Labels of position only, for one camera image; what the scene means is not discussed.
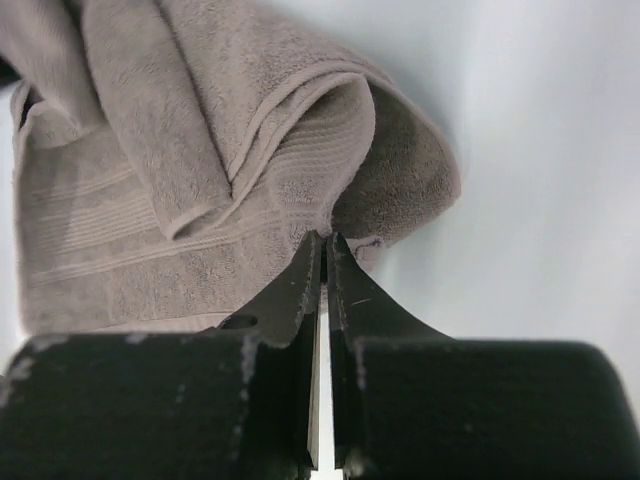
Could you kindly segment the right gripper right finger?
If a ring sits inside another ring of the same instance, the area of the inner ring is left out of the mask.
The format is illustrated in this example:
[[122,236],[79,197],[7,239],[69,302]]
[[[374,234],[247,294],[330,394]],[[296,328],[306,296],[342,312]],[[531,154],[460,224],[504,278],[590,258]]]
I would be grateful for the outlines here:
[[327,240],[335,461],[348,479],[635,479],[639,434],[606,356],[463,340],[411,315]]

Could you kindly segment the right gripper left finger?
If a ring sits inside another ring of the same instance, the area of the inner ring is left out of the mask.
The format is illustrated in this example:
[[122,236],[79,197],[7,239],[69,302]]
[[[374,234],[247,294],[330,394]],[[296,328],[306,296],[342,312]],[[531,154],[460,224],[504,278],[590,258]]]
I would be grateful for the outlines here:
[[5,479],[306,479],[323,241],[220,326],[31,338],[1,387]]

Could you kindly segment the grey towel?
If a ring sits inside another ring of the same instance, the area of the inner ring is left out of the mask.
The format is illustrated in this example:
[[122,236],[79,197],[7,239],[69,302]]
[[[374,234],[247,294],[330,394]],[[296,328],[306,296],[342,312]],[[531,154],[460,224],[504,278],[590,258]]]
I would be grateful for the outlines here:
[[449,208],[435,125],[367,59],[254,1],[5,1],[31,334],[200,330],[309,231],[357,260]]

